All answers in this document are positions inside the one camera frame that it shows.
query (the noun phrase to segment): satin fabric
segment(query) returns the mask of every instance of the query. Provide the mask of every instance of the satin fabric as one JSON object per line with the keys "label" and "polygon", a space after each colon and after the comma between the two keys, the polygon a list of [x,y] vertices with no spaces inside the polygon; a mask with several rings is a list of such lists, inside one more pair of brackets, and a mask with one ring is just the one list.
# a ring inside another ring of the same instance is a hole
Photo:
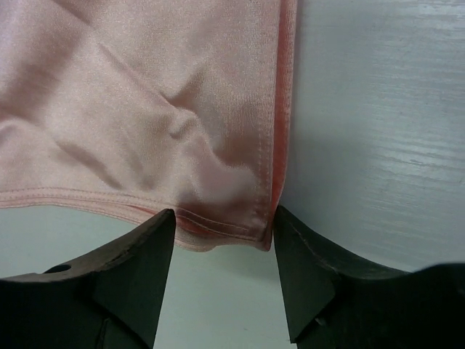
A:
{"label": "satin fabric", "polygon": [[269,249],[284,181],[294,0],[3,0],[0,206]]}

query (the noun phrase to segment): pink cloth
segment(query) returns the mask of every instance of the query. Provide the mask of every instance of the pink cloth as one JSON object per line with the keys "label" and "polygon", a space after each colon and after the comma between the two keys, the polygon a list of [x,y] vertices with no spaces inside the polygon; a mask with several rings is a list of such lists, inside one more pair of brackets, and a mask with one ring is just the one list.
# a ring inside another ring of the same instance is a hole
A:
{"label": "pink cloth", "polygon": [[269,249],[296,0],[3,0],[0,206],[69,206],[177,242]]}

